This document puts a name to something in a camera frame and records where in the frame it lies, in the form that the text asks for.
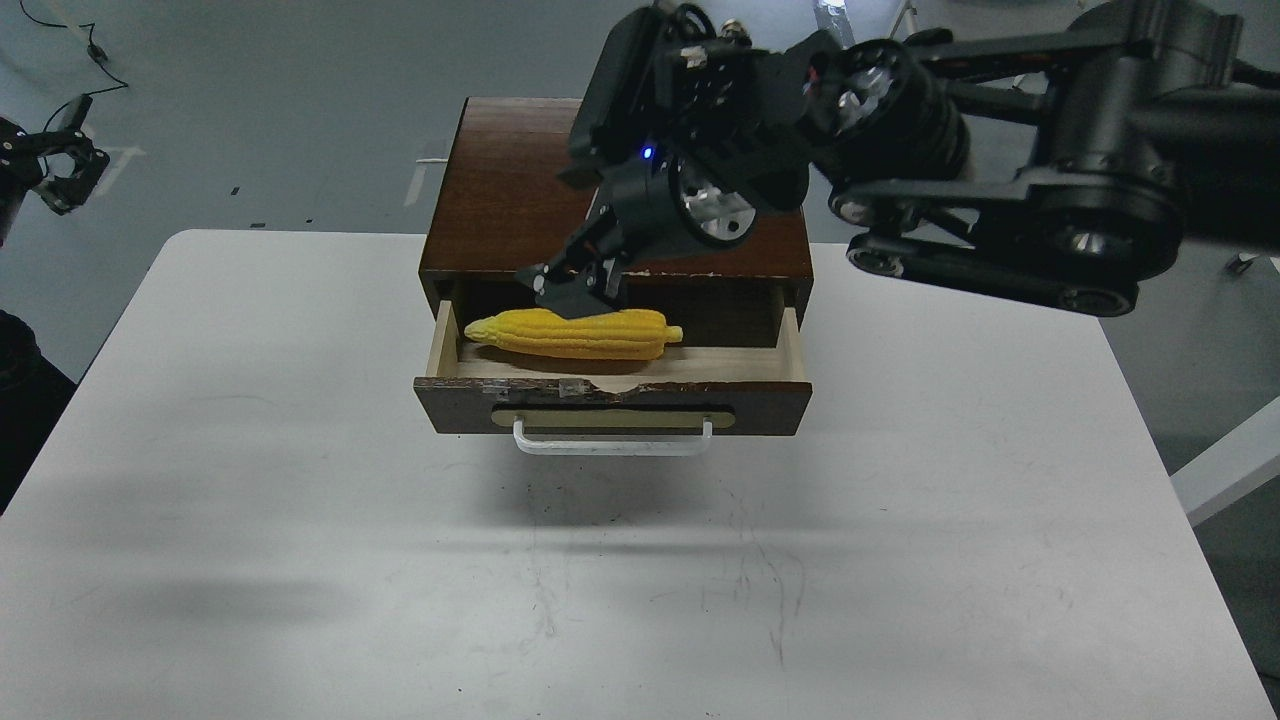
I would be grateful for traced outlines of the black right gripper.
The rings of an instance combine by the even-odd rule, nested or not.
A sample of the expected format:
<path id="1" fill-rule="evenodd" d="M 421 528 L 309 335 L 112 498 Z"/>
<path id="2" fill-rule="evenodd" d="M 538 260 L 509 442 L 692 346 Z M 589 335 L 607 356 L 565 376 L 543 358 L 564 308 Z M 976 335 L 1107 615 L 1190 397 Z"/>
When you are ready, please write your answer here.
<path id="1" fill-rule="evenodd" d="M 518 269 L 538 306 L 557 316 L 626 307 L 625 264 L 699 258 L 748 242 L 765 214 L 708 170 L 655 142 L 602 172 L 599 222 L 584 222 L 548 261 Z"/>

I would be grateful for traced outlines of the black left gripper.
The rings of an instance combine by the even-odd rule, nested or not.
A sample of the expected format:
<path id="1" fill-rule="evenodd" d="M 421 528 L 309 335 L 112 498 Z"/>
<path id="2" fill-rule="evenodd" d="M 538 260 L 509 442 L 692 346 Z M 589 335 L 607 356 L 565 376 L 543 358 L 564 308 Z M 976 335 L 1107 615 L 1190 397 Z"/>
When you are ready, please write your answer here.
<path id="1" fill-rule="evenodd" d="M 77 95 L 50 118 L 58 126 L 33 133 L 1 117 L 1 246 L 31 190 L 31 161 L 51 155 L 73 160 L 69 176 L 49 176 L 35 186 L 35 193 L 58 215 L 83 206 L 96 190 L 110 155 L 96 149 L 83 132 L 92 104 L 90 95 Z"/>

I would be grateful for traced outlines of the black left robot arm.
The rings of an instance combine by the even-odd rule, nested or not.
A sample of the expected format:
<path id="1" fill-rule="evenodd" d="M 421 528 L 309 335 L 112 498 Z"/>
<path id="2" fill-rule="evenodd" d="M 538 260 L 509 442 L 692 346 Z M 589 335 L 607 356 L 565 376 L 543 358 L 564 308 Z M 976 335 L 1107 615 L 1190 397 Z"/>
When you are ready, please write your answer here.
<path id="1" fill-rule="evenodd" d="M 93 145 L 83 123 L 88 94 L 54 113 L 59 123 L 29 133 L 3 119 L 1 233 L 8 236 L 26 197 L 35 193 L 58 215 L 82 206 L 110 156 Z M 35 331 L 1 313 L 1 507 L 8 509 L 65 411 L 76 383 L 44 356 Z"/>

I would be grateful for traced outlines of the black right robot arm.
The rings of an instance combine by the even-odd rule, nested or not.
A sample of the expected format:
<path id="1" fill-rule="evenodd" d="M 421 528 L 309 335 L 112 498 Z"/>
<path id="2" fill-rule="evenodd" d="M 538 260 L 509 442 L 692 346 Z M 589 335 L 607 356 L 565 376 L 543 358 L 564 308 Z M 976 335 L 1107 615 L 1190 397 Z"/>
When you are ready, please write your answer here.
<path id="1" fill-rule="evenodd" d="M 621 310 L 627 268 L 737 247 L 817 169 L 864 272 L 1120 316 L 1187 237 L 1277 254 L 1277 74 L 1238 56 L 1243 24 L 1107 1 L 1053 35 L 772 53 L 655 1 L 608 35 L 570 132 L 559 178 L 595 210 L 516 279 L 563 318 Z"/>

